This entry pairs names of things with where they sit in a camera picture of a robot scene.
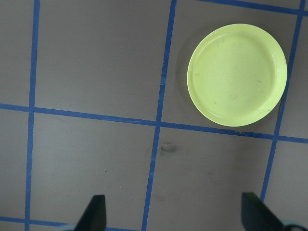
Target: blue tape line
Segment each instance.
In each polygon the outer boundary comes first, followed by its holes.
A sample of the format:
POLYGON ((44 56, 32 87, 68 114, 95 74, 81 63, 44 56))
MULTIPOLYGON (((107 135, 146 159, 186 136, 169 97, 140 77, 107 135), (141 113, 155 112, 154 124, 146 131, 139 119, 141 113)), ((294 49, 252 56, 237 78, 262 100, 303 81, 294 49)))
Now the blue tape line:
MULTIPOLYGON (((0 221, 14 222, 14 223, 26 223, 25 219, 9 218, 9 217, 0 217, 0 221)), ((52 227, 59 227, 59 226, 62 226, 62 225, 67 225, 66 223, 43 221, 43 220, 29 220, 29 224, 30 225, 52 226, 52 227)), ((107 227, 106 231, 136 231, 136 230, 117 229, 117 228, 108 228, 107 227)))
POLYGON ((31 203, 31 170, 32 170, 32 150, 33 150, 33 126, 34 113, 29 113, 28 118, 28 141, 27 141, 27 164, 26 164, 26 205, 25 205, 25 231, 29 231, 30 203, 31 203))
POLYGON ((223 5, 240 6, 240 7, 250 8, 250 9, 272 11, 272 12, 279 12, 279 13, 298 14, 298 9, 265 5, 265 4, 260 4, 260 3, 246 2, 246 1, 239 1, 239 0, 199 0, 199 1, 214 2, 214 3, 223 4, 223 5))
POLYGON ((124 118, 124 117, 117 117, 117 116, 110 116, 110 115, 108 116, 98 115, 98 114, 90 114, 90 113, 83 113, 83 112, 63 111, 63 110, 40 108, 40 107, 35 107, 34 112, 50 114, 50 115, 71 116, 71 117, 78 117, 78 118, 114 121, 114 122, 129 123, 129 124, 142 124, 142 125, 149 125, 149 126, 156 125, 156 122, 151 121, 151 120, 124 118))
POLYGON ((161 126, 164 128, 175 128, 175 129, 183 129, 183 130, 190 130, 190 131, 201 131, 201 132, 210 132, 210 133, 217 133, 217 134, 226 134, 226 135, 233 135, 233 136, 253 137, 253 138, 260 138, 260 139, 267 139, 267 140, 273 139, 273 135, 270 135, 270 134, 255 133, 255 132, 238 132, 238 131, 229 130, 229 129, 209 128, 209 127, 195 126, 195 125, 161 122, 161 126))
POLYGON ((30 69, 30 92, 29 92, 29 118, 28 118, 28 141, 27 141, 27 164, 26 164, 26 203, 25 203, 25 231, 29 231, 30 205, 31 205, 31 170, 33 151, 33 127, 34 127, 34 104, 35 104, 35 81, 37 69, 37 51, 39 35, 39 0, 34 0, 31 69, 30 69))
POLYGON ((30 69, 30 92, 29 108, 34 108, 35 102, 35 81, 37 75, 37 51, 39 35, 39 0, 34 0, 33 28, 32 28, 32 49, 31 49, 31 69, 30 69))
POLYGON ((126 230, 126 229, 117 229, 117 228, 106 228, 106 231, 136 231, 136 230, 126 230))
POLYGON ((59 227, 59 226, 62 226, 62 225, 66 225, 66 223, 43 221, 43 220, 30 220, 29 224, 31 224, 31 225, 53 226, 53 227, 59 227))
MULTIPOLYGON (((4 103, 0 103, 0 109, 22 111, 22 112, 29 111, 28 107, 12 105, 12 104, 4 104, 4 103)), ((156 125, 156 121, 152 121, 152 120, 142 120, 142 119, 109 116, 109 115, 107 116, 107 115, 89 114, 89 113, 81 113, 81 112, 63 111, 63 110, 56 110, 56 109, 49 109, 49 108, 35 107, 34 112, 50 114, 50 115, 106 120, 106 121, 113 121, 113 122, 120 122, 120 123, 141 124, 141 125, 148 125, 148 126, 156 125)), ((210 127, 195 126, 195 125, 168 123, 168 122, 161 122, 160 126, 164 128, 174 128, 174 129, 182 129, 182 130, 190 130, 190 131, 209 132, 209 133, 226 134, 226 135, 234 135, 234 136, 244 136, 244 137, 260 138, 260 139, 267 139, 267 140, 273 139, 273 135, 265 134, 265 133, 238 132, 238 131, 230 130, 230 129, 218 129, 218 128, 210 128, 210 127)), ((295 143, 308 143, 308 139, 306 138, 290 137, 290 136, 279 136, 278 140, 295 142, 295 143)))
MULTIPOLYGON (((304 9, 305 3, 306 3, 306 0, 301 0, 299 11, 302 11, 304 9)), ((282 116, 283 116, 283 112, 285 108, 288 90, 290 86, 291 74, 292 74, 302 19, 303 19, 303 16, 299 14, 296 20, 295 31, 293 35, 292 47, 291 47, 291 52, 290 52, 290 58, 289 58, 289 63, 288 63, 288 78, 287 78, 286 86, 285 86, 284 93, 282 96, 282 102, 279 108, 279 113, 277 116, 274 137, 273 137, 272 146, 271 146, 270 153, 269 153, 269 160, 268 160, 268 164, 266 167, 265 177, 264 177, 264 181, 262 185, 262 191, 261 191, 261 196, 260 196, 261 201, 265 200, 266 190, 267 190, 269 179, 270 179, 271 168, 272 168, 273 160, 275 157, 277 140, 278 140, 279 131, 280 131, 281 123, 282 123, 282 116)))
POLYGON ((308 143, 308 139, 289 137, 289 136, 278 136, 279 141, 295 142, 295 143, 308 143))
POLYGON ((141 231, 146 231, 146 227, 148 223, 151 194, 152 194, 152 187, 153 187, 153 178, 154 178, 154 171, 155 171, 155 164, 156 164, 156 155, 157 155, 157 148, 158 148, 158 141, 159 141, 159 134, 160 134, 160 124, 161 124, 162 114, 163 114, 165 87, 166 87, 166 79, 167 79, 167 72, 168 72, 169 55, 170 55, 176 6, 177 6, 177 0, 172 0, 171 5, 170 5, 169 20, 168 20, 168 26, 167 26, 165 52, 164 52, 162 75, 161 75, 158 104, 157 104, 156 126, 155 126, 155 132, 154 132, 149 178, 148 178, 147 190, 146 190, 146 195, 145 195, 141 231))
POLYGON ((13 110, 13 111, 20 111, 20 112, 29 112, 28 107, 12 105, 12 104, 5 104, 5 103, 0 103, 0 109, 7 109, 7 110, 13 110))
POLYGON ((25 222, 25 219, 0 217, 0 221, 15 222, 15 223, 24 223, 24 222, 25 222))

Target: gray floor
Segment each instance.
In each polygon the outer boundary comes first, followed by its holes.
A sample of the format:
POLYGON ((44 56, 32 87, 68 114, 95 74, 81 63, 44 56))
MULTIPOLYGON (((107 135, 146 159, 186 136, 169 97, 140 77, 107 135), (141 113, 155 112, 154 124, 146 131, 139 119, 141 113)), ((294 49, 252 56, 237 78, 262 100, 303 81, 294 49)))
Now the gray floor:
POLYGON ((273 154, 265 203, 308 226, 308 12, 297 28, 300 0, 246 2, 1 1, 0 230, 53 231, 105 194, 109 231, 242 231, 241 192, 265 193, 273 154), (234 23, 271 33, 293 68, 284 111, 236 129, 186 86, 198 43, 234 23))

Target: plastic plate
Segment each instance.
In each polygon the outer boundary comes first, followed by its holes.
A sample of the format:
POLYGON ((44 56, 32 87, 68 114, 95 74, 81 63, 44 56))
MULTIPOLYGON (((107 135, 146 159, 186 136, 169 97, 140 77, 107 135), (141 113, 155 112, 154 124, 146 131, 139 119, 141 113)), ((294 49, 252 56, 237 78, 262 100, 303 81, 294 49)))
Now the plastic plate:
POLYGON ((187 86, 197 109, 225 126, 254 123, 279 102, 287 80, 285 56, 263 29, 233 24, 206 36, 190 59, 187 86))

